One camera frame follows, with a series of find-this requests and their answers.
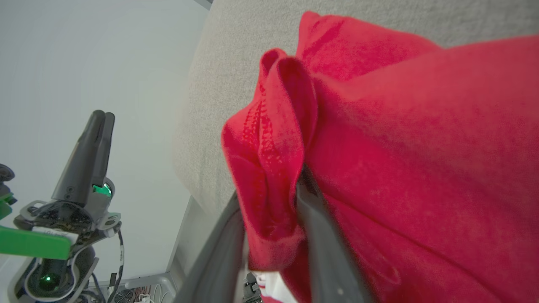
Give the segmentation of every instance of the white label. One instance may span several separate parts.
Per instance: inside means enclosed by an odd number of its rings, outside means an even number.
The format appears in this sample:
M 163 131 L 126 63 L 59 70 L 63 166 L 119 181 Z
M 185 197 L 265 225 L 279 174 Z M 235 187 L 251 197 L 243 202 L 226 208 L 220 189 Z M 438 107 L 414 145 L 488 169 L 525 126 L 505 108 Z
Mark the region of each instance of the white label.
M 32 231 L 45 233 L 47 235 L 62 236 L 64 238 L 68 238 L 69 241 L 71 242 L 71 245 L 74 245 L 77 242 L 77 239 L 79 238 L 79 235 L 76 234 L 76 233 L 67 232 L 67 231 L 61 231 L 61 230 L 56 230 L 56 229 L 50 229 L 50 228 L 45 228 L 45 227 L 41 227 L 41 226 L 34 226 L 32 228 Z
M 123 245 L 120 246 L 120 265 L 123 265 Z

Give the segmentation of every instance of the white cloth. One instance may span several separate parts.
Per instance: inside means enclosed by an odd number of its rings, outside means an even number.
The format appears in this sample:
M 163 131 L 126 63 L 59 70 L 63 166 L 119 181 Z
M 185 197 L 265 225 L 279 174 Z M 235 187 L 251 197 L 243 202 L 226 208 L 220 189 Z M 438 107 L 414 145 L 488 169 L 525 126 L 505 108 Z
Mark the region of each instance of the white cloth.
M 271 297 L 282 303 L 298 303 L 279 272 L 252 272 L 257 278 L 260 293 L 265 297 Z

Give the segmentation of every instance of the white wall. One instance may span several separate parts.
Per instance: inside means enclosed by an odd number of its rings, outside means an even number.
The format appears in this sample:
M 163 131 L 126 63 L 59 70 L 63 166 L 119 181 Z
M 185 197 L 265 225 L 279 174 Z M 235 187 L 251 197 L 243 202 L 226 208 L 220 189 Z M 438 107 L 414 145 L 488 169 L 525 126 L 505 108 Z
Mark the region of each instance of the white wall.
M 14 211 L 48 200 L 90 113 L 113 112 L 109 210 L 122 213 L 126 279 L 166 270 L 189 200 L 171 138 L 207 14 L 193 0 L 0 0 L 0 163 L 17 175 Z M 108 281 L 118 238 L 95 248 Z
M 195 198 L 190 197 L 182 226 L 179 229 L 178 250 L 176 251 L 176 259 L 184 273 L 191 271 L 217 219 L 215 216 L 206 214 Z

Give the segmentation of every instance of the black cable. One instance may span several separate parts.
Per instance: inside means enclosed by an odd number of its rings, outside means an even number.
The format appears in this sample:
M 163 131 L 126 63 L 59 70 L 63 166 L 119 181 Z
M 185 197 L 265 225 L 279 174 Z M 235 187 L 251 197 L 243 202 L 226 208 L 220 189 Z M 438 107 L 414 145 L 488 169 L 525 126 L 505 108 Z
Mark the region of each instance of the black cable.
M 112 290 L 112 293 L 110 294 L 110 297 L 108 297 L 107 303 L 111 303 L 114 299 L 114 296 L 116 295 L 116 292 L 118 291 L 118 287 L 120 287 L 120 280 L 122 279 L 123 274 L 123 238 L 122 238 L 122 231 L 118 229 L 118 238 L 120 238 L 120 269 L 118 270 L 118 280 L 116 280 L 116 283 L 114 284 L 114 289 Z
M 80 296 L 79 296 L 79 299 L 82 300 L 80 303 L 88 303 L 88 299 L 86 299 L 86 297 L 83 296 L 83 295 L 80 295 Z
M 95 276 L 95 273 L 92 273 L 92 278 L 94 278 L 95 288 L 98 289 L 98 293 L 101 296 L 101 302 L 105 303 L 107 300 L 105 299 L 105 296 L 103 295 L 103 292 L 101 291 L 101 287 L 99 287 L 98 279 Z

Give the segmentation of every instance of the robotic arm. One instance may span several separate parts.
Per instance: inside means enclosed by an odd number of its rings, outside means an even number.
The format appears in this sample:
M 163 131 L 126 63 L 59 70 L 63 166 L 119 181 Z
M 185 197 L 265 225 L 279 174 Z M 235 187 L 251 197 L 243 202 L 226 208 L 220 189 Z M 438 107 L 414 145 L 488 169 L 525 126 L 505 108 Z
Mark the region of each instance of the robotic arm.
M 52 200 L 23 207 L 13 222 L 18 230 L 0 227 L 0 242 L 7 244 L 0 253 L 36 257 L 16 284 L 19 289 L 9 290 L 16 293 L 17 300 L 74 302 L 99 260 L 92 245 L 120 232 L 121 214 L 108 212 L 115 191 L 106 177 L 113 127 L 112 113 L 93 112 Z M 9 173 L 0 180 L 1 219 L 16 200 L 3 184 L 14 174 L 6 166 L 0 168 Z

